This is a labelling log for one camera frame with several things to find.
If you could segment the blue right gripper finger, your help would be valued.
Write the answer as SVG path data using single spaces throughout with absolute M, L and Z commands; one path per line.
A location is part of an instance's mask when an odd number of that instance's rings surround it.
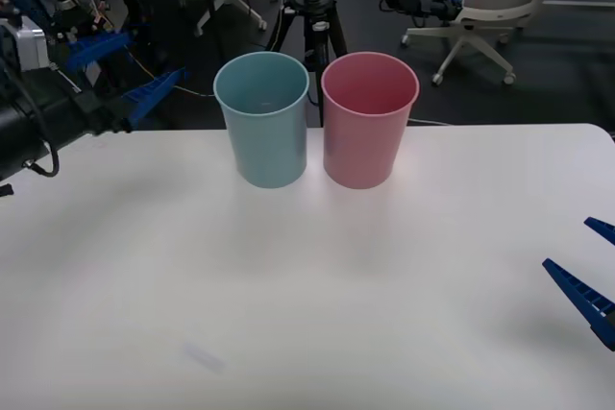
M 615 244 L 615 227 L 607 222 L 588 217 L 584 221 L 584 225 L 596 232 L 611 244 Z
M 590 329 L 611 351 L 614 351 L 614 301 L 573 276 L 551 259 L 542 266 L 553 281 L 590 325 Z

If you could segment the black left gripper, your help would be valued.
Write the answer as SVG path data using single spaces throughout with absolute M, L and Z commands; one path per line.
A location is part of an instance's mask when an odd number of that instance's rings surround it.
M 132 42 L 126 32 L 85 36 L 53 46 L 51 61 L 15 52 L 13 142 L 70 144 L 85 134 L 135 131 L 185 77 L 184 67 L 109 99 L 99 95 L 83 73 L 72 73 Z

